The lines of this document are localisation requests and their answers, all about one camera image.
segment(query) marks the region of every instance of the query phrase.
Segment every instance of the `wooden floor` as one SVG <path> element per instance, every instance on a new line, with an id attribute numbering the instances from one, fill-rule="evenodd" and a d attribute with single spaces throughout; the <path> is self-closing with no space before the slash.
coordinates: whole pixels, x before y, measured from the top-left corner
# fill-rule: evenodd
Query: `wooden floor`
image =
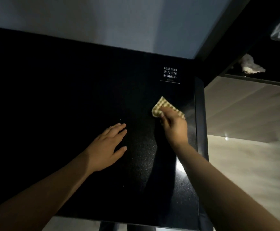
<path id="1" fill-rule="evenodd" d="M 280 220 L 280 143 L 208 135 L 210 162 Z"/>

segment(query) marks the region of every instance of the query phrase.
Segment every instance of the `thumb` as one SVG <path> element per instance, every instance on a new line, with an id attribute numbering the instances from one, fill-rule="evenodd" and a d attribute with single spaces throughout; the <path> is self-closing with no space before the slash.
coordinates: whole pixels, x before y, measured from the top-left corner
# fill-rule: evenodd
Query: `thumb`
<path id="1" fill-rule="evenodd" d="M 165 115 L 163 113 L 160 114 L 160 118 L 162 120 L 163 123 L 163 128 L 166 130 L 170 127 L 168 119 L 165 117 Z"/>
<path id="2" fill-rule="evenodd" d="M 127 150 L 127 147 L 121 147 L 119 150 L 117 150 L 111 157 L 113 163 L 115 163 L 118 159 L 120 159 L 125 151 Z"/>

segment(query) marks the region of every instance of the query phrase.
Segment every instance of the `person's right arm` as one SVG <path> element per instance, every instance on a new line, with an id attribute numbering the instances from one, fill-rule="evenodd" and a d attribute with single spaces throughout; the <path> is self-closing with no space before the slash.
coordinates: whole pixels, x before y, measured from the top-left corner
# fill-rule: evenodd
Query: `person's right arm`
<path id="1" fill-rule="evenodd" d="M 165 135 L 216 230 L 280 231 L 280 221 L 188 144 L 187 122 L 168 107 L 160 110 Z"/>

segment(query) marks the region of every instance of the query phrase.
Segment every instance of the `dark trousers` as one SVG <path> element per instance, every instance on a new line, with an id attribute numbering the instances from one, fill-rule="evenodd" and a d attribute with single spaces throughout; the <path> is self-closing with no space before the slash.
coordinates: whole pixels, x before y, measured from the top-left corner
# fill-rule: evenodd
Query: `dark trousers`
<path id="1" fill-rule="evenodd" d="M 117 231 L 119 227 L 118 223 L 105 222 L 102 221 L 99 226 L 99 231 Z M 153 226 L 144 226 L 144 225 L 127 225 L 128 231 L 156 231 L 156 228 Z"/>

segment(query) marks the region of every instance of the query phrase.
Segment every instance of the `forearm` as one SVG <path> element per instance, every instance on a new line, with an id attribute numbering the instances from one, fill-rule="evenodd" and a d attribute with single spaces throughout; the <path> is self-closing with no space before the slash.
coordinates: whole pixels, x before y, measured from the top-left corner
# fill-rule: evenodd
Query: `forearm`
<path id="1" fill-rule="evenodd" d="M 79 155 L 62 169 L 0 205 L 0 230 L 42 230 L 92 172 Z"/>
<path id="2" fill-rule="evenodd" d="M 190 145 L 174 151 L 217 230 L 280 230 L 280 221 Z"/>

